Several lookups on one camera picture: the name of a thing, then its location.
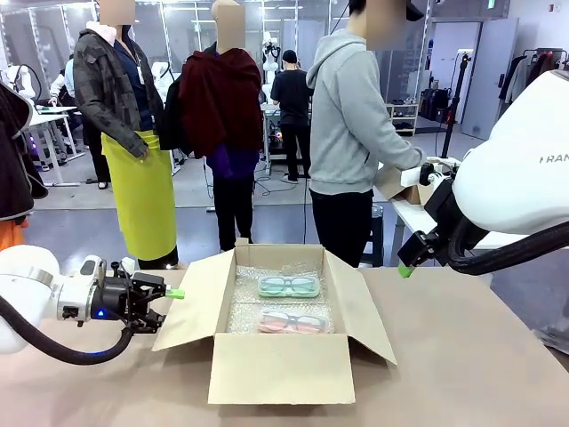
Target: gray jacket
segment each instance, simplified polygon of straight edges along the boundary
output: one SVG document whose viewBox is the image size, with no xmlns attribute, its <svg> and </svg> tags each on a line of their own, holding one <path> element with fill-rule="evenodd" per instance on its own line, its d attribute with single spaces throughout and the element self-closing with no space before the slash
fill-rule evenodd
<svg viewBox="0 0 569 427">
<path fill-rule="evenodd" d="M 345 30 L 323 37 L 307 82 L 315 89 L 310 188 L 316 193 L 364 193 L 373 187 L 379 162 L 410 169 L 424 159 L 391 124 L 377 60 L 363 38 Z"/>
<path fill-rule="evenodd" d="M 164 106 L 154 86 L 148 60 L 128 36 L 123 35 L 123 40 L 132 44 L 140 59 L 148 105 L 158 131 L 156 124 L 162 123 Z M 74 53 L 73 79 L 81 113 L 133 156 L 142 156 L 147 144 L 135 132 L 140 130 L 140 114 L 131 83 L 113 45 L 96 31 L 86 29 L 79 36 Z"/>
</svg>

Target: black shirt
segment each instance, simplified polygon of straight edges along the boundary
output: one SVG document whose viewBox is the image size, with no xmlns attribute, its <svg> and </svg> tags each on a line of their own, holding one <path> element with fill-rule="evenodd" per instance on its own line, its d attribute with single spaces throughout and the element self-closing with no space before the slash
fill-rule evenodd
<svg viewBox="0 0 569 427">
<path fill-rule="evenodd" d="M 140 114 L 140 130 L 143 132 L 151 131 L 153 128 L 152 113 L 150 113 L 146 87 L 140 81 L 138 65 L 132 55 L 126 51 L 118 40 L 115 40 L 115 50 L 123 66 L 123 71 L 131 82 L 134 98 L 136 98 L 136 105 L 139 108 Z"/>
<path fill-rule="evenodd" d="M 309 125 L 309 100 L 313 89 L 306 85 L 306 71 L 291 69 L 279 73 L 270 97 L 280 102 L 282 125 Z"/>
</svg>

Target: black trousers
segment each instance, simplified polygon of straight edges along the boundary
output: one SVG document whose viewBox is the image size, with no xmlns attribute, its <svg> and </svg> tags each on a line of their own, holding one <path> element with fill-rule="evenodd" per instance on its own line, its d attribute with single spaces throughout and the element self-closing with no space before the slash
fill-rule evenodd
<svg viewBox="0 0 569 427">
<path fill-rule="evenodd" d="M 372 232 L 373 191 L 326 196 L 310 191 L 312 212 L 322 246 L 357 267 Z"/>
<path fill-rule="evenodd" d="M 168 266 L 173 267 L 178 264 L 178 261 L 178 247 L 175 246 L 169 254 L 157 260 L 139 260 L 139 267 L 141 270 L 167 270 Z"/>
<path fill-rule="evenodd" d="M 296 164 L 297 139 L 301 148 L 304 175 L 308 178 L 310 169 L 310 126 L 281 125 L 281 132 L 283 133 L 283 144 L 286 150 L 289 179 L 293 181 L 299 179 L 299 169 Z"/>
<path fill-rule="evenodd" d="M 83 144 L 88 145 L 91 151 L 92 165 L 97 174 L 97 181 L 110 182 L 107 159 L 102 155 L 100 130 L 85 117 L 83 117 Z"/>
<path fill-rule="evenodd" d="M 213 203 L 222 251 L 235 247 L 235 223 L 241 237 L 251 241 L 253 182 L 253 175 L 239 180 L 213 178 Z"/>
</svg>

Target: robotic arm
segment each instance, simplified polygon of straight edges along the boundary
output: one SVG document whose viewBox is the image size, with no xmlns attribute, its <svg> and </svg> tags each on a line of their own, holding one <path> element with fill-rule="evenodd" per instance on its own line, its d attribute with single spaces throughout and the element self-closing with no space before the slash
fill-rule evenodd
<svg viewBox="0 0 569 427">
<path fill-rule="evenodd" d="M 60 275 L 57 260 L 36 246 L 14 246 L 0 252 L 0 353 L 14 353 L 29 343 L 55 359 L 73 365 L 96 365 L 122 353 L 135 334 L 155 334 L 165 316 L 149 308 L 161 297 L 181 299 L 164 279 L 128 271 L 128 263 L 107 265 L 88 256 L 72 278 Z M 78 327 L 92 319 L 124 323 L 120 340 L 105 351 L 71 350 L 43 335 L 42 318 L 75 321 Z"/>
<path fill-rule="evenodd" d="M 398 253 L 411 268 L 408 274 L 436 259 L 461 273 L 481 275 L 569 244 L 569 148 L 564 132 L 548 125 L 566 122 L 568 97 L 569 73 L 541 75 L 501 117 L 490 140 L 443 177 L 425 205 L 437 226 L 414 233 Z M 440 179 L 433 167 L 421 168 L 421 184 Z M 530 236 L 466 256 L 489 231 Z"/>
</svg>

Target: white wall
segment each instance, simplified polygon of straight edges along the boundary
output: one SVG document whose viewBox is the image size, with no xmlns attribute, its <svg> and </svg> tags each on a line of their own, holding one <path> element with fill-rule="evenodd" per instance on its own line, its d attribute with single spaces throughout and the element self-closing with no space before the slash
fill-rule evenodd
<svg viewBox="0 0 569 427">
<path fill-rule="evenodd" d="M 511 0 L 509 17 L 519 18 L 516 55 L 537 47 L 569 50 L 569 0 Z"/>
<path fill-rule="evenodd" d="M 461 56 L 456 60 L 459 49 L 475 49 L 477 47 L 478 33 L 480 31 L 479 22 L 444 22 L 437 23 L 433 36 L 433 53 L 431 55 L 430 69 L 435 80 L 439 81 L 439 89 L 451 87 L 451 80 L 454 72 L 453 91 L 458 82 Z M 472 62 L 466 69 L 464 83 L 461 90 L 461 101 L 456 110 L 456 121 L 462 121 L 462 111 L 464 101 L 468 93 L 468 83 L 472 72 Z"/>
</svg>

